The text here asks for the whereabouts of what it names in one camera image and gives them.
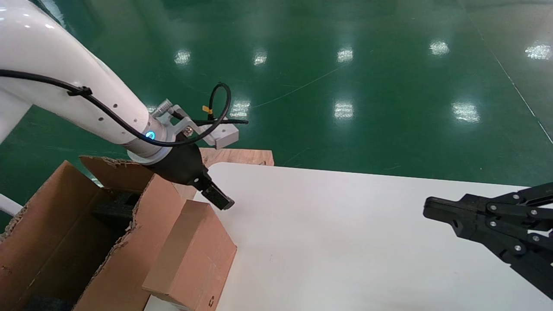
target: cardboard box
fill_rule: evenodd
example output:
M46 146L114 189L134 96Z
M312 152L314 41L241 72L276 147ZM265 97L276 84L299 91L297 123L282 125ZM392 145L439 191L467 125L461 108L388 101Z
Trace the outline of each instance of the cardboard box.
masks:
M186 201L142 288L180 310L215 310L235 255L212 207Z
M97 186L63 162L0 236L0 311L31 297L76 304L76 311L142 311L142 283L181 209L173 185L134 163L81 157ZM120 191L140 195L128 228L92 216Z

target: black cable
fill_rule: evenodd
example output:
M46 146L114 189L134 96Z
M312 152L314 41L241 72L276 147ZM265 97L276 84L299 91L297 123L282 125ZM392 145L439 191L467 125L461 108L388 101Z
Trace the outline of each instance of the black cable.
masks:
M176 146L183 146L188 144L193 144L195 142L198 142L202 139L204 139L207 135L209 135L215 128L222 123L223 118L227 115L228 110L231 107L231 89L228 87L228 85L220 82L218 83L214 88L213 91L211 91L211 97L209 105L210 107L213 107L213 99L215 98L215 93L217 92L217 89L220 87L224 88L227 92L227 100L225 102L225 107L223 108L223 112L221 113L220 117L213 122L213 124L206 129L204 132L199 134L198 136L187 139L184 141L177 141L177 142L162 142L162 141L156 141L153 139L150 139L146 137L144 134L138 132L136 129L134 129L132 126L130 126L127 122L125 122L123 119L121 119L118 115L116 115L113 111L111 111L106 105L104 105L101 101L96 99L94 96L92 96L92 90L90 88L83 86L83 87L77 87L72 84L69 84L67 82L60 81L58 79L54 79L52 77L47 76L41 76L37 74L31 74L28 72L22 72L22 71L15 71L15 70L6 70L6 69L0 69L0 77L12 77L16 79L24 79L24 80L31 80L31 81L37 81L42 82L46 84L51 84L57 87L60 87L62 89L68 90L67 94L69 96L81 96L87 101L90 101L94 106L98 107L101 111L103 111L105 114L107 114L108 117L113 119L117 124L119 124L121 127L126 129L129 133L136 136L138 139L145 141L147 143L150 143L155 146L160 147L176 147Z
M213 124L214 121L211 121L211 120L195 120L195 119L192 119L192 121L194 123L196 123L197 126L202 126L202 125L209 125L209 124ZM226 120L223 120L221 122L221 124L249 124L249 121L247 120L238 120L238 119L226 119Z
M170 114L176 119L179 119L179 120L184 119L184 116L181 115L180 113L176 112L176 111L170 112ZM207 120L206 121L206 120L192 119L192 122L194 122L197 126L213 124L214 121L215 120L213 120L213 121ZM239 119L226 119L226 120L221 121L221 124L249 124L249 121L248 120L239 120Z
M207 108L209 108L207 113L208 121L213 121L215 119L215 117L213 116L213 98L214 97L215 97L215 94L211 93L211 96L209 98L209 105L207 106Z

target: black robotic claw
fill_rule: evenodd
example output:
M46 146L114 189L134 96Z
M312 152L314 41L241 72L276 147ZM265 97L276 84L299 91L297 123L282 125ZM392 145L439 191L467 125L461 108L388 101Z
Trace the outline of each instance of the black robotic claw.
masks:
M478 242L553 299L553 231L549 236L528 230L553 229L553 183L497 198L467 194L449 201L430 197L424 216L453 227L463 239Z
M147 168L170 182L194 186L220 210L234 205L211 180L196 144L173 147L165 158Z

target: yellow tag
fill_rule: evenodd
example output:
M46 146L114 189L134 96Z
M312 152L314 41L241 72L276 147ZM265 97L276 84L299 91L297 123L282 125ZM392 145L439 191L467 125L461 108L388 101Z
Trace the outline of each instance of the yellow tag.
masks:
M207 106L203 106L203 107L202 107L202 110L205 111L205 112L207 112L207 113L209 113L210 115L213 114L213 109L209 109Z

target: small cardboard box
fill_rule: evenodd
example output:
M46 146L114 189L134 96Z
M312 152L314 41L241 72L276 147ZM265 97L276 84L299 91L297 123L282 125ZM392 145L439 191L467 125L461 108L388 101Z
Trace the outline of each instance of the small cardboard box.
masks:
M235 255L212 207L187 201L142 288L181 310L215 310Z

